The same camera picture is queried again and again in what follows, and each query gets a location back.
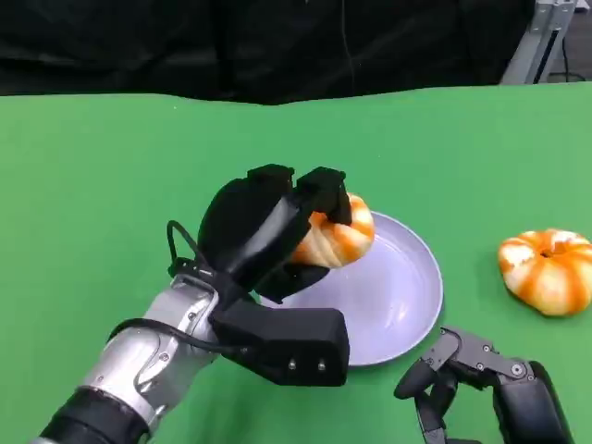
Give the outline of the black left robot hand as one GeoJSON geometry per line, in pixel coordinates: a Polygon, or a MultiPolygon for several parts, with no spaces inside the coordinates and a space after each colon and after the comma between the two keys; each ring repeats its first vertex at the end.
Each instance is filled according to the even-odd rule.
{"type": "Polygon", "coordinates": [[[349,224],[344,172],[317,167],[296,179],[288,166],[268,164],[223,186],[207,208],[197,244],[214,270],[273,302],[305,290],[329,272],[292,259],[313,213],[349,224]]]}

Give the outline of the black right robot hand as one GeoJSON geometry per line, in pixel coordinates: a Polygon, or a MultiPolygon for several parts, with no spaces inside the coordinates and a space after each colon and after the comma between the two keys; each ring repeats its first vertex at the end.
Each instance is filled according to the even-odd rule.
{"type": "Polygon", "coordinates": [[[537,361],[509,358],[493,343],[457,327],[438,340],[403,375],[394,390],[414,400],[426,443],[466,443],[448,435],[444,417],[464,384],[493,389],[493,408],[505,443],[573,443],[549,373],[537,361]]]}

